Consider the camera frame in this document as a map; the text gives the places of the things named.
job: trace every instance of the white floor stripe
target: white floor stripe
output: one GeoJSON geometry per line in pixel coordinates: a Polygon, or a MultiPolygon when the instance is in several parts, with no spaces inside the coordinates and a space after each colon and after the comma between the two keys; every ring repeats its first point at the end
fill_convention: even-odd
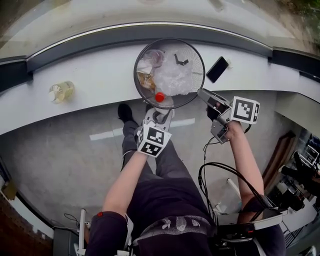
{"type": "MultiPolygon", "coordinates": [[[[189,125],[194,124],[195,121],[196,121],[195,118],[172,121],[170,124],[170,128],[180,127],[180,126],[189,126],[189,125]]],[[[102,132],[102,133],[92,134],[92,135],[89,135],[89,137],[90,137],[91,141],[97,141],[97,140],[102,140],[102,139],[106,139],[106,138],[121,136],[121,135],[123,135],[122,129],[123,128],[117,128],[117,129],[113,129],[112,131],[106,131],[106,132],[102,132]]]]}

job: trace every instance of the plastic bag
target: plastic bag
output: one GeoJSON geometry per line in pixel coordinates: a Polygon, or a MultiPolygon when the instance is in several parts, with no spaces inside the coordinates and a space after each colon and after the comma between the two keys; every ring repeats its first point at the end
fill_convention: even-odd
{"type": "Polygon", "coordinates": [[[187,61],[179,50],[169,50],[164,53],[162,65],[154,69],[153,81],[167,96],[187,95],[193,88],[192,68],[192,60],[187,61]],[[185,64],[177,64],[177,59],[185,64]]]}

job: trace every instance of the person's hand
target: person's hand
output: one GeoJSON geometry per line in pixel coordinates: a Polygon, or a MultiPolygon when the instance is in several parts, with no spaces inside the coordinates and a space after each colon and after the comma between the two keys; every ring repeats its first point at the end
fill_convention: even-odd
{"type": "Polygon", "coordinates": [[[230,121],[226,124],[226,126],[228,126],[228,131],[225,134],[225,137],[230,141],[234,137],[244,133],[241,123],[238,121],[230,121]]]}

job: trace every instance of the phone screen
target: phone screen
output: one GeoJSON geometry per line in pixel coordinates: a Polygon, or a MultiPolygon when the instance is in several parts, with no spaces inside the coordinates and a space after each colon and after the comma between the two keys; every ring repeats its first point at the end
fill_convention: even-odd
{"type": "Polygon", "coordinates": [[[213,65],[213,67],[208,71],[208,73],[206,73],[206,76],[212,83],[215,83],[228,66],[228,62],[224,57],[221,56],[213,65]]]}

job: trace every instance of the concrete floor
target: concrete floor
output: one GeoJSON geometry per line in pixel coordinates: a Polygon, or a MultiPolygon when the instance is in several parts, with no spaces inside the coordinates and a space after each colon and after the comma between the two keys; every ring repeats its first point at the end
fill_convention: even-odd
{"type": "MultiPolygon", "coordinates": [[[[276,92],[219,93],[229,100],[237,95],[261,103],[258,123],[252,126],[247,137],[263,172],[279,137],[290,129],[299,134],[300,126],[274,112],[276,92]]],[[[145,115],[145,103],[139,99],[128,104],[139,123],[145,115]]],[[[90,220],[101,210],[106,192],[119,175],[124,136],[121,134],[123,124],[117,117],[117,107],[118,104],[109,104],[83,109],[32,123],[0,136],[0,155],[18,189],[40,213],[56,221],[57,226],[62,224],[74,228],[74,223],[66,219],[64,213],[80,218],[81,208],[87,210],[87,220],[90,220]],[[101,133],[109,137],[91,140],[90,135],[101,133]]],[[[172,121],[187,120],[189,125],[170,129],[176,151],[196,183],[204,161],[203,147],[212,137],[211,121],[205,109],[206,105],[199,98],[176,109],[172,121]]],[[[228,143],[209,146],[206,159],[234,166],[228,143]]],[[[154,159],[149,161],[154,169],[154,159]]],[[[229,177],[237,182],[236,177],[229,173],[207,168],[211,202],[221,202],[226,212],[239,207],[239,200],[227,185],[229,177]]]]}

